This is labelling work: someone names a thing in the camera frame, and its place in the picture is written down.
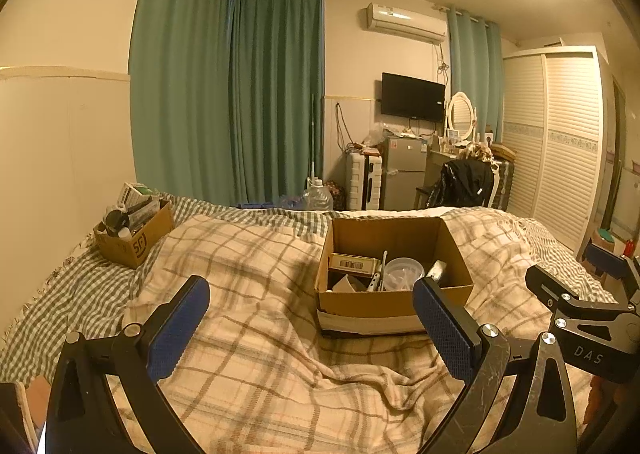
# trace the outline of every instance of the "television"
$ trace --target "television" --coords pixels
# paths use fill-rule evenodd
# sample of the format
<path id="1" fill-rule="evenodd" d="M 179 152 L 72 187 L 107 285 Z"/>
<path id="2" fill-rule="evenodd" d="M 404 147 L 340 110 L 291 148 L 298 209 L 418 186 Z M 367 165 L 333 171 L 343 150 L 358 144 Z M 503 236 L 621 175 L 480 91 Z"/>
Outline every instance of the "television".
<path id="1" fill-rule="evenodd" d="M 382 114 L 442 122 L 444 84 L 382 73 Z"/>

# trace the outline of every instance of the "white wall-mounted air conditioner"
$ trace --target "white wall-mounted air conditioner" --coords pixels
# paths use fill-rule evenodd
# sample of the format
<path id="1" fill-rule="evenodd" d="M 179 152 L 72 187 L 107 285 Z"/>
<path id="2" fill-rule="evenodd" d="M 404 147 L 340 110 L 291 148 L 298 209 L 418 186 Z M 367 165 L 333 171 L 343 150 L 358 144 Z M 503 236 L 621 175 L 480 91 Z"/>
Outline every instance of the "white wall-mounted air conditioner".
<path id="1" fill-rule="evenodd" d="M 440 44 L 447 36 L 447 23 L 444 20 L 373 3 L 367 8 L 367 27 L 431 44 Z"/>

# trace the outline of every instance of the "teal curtain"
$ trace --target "teal curtain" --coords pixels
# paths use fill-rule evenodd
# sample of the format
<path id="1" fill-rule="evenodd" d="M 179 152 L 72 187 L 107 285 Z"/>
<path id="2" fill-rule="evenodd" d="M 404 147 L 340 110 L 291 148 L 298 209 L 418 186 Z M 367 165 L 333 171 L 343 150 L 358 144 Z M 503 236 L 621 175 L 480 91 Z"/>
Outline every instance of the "teal curtain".
<path id="1" fill-rule="evenodd" d="M 480 134 L 488 124 L 500 141 L 502 131 L 502 41 L 500 27 L 494 22 L 471 19 L 451 7 L 448 13 L 451 53 L 451 94 L 462 91 L 478 112 Z"/>
<path id="2" fill-rule="evenodd" d="M 232 0 L 236 198 L 300 194 L 322 173 L 322 0 Z"/>
<path id="3" fill-rule="evenodd" d="M 129 51 L 138 180 L 235 199 L 229 132 L 229 0 L 138 0 Z"/>
<path id="4" fill-rule="evenodd" d="M 302 193 L 312 154 L 322 173 L 322 48 L 322 0 L 138 0 L 138 180 L 223 205 Z"/>

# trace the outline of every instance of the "wardrobe door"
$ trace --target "wardrobe door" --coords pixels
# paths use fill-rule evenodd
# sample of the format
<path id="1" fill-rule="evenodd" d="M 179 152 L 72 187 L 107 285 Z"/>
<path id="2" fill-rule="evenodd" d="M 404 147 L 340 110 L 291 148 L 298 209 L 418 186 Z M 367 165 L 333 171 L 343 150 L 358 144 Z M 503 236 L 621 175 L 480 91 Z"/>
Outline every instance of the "wardrobe door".
<path id="1" fill-rule="evenodd" d="M 545 83 L 542 56 L 504 60 L 504 113 L 502 142 L 516 152 L 507 210 L 532 217 L 540 175 Z"/>
<path id="2" fill-rule="evenodd" d="M 574 251 L 593 209 L 602 145 L 600 73 L 590 53 L 547 54 L 547 123 L 533 217 Z"/>

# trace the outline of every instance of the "checkered bedspread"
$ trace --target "checkered bedspread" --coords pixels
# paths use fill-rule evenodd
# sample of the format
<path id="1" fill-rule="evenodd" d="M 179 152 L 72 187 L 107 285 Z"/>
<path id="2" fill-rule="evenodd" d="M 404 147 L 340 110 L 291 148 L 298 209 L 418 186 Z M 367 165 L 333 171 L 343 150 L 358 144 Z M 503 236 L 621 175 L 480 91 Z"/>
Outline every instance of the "checkered bedspread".
<path id="1" fill-rule="evenodd" d="M 209 311 L 160 385 L 207 452 L 416 452 L 462 383 L 426 336 L 320 336 L 313 278 L 328 222 L 344 214 L 239 211 L 185 199 L 174 206 L 184 224 L 137 271 L 100 261 L 91 246 L 50 281 L 9 331 L 0 380 L 51 378 L 68 330 L 113 334 L 121 318 L 143 321 L 199 274 L 210 283 Z M 613 302 L 533 220 L 487 209 L 443 219 L 474 279 L 467 309 L 478 322 L 525 338 L 548 327 L 550 313 L 524 286 L 534 262 L 581 298 Z M 570 377 L 581 418 L 590 377 L 572 368 Z M 506 404 L 510 381 L 503 386 L 476 446 Z M 135 443 L 150 450 L 116 380 L 112 387 Z"/>

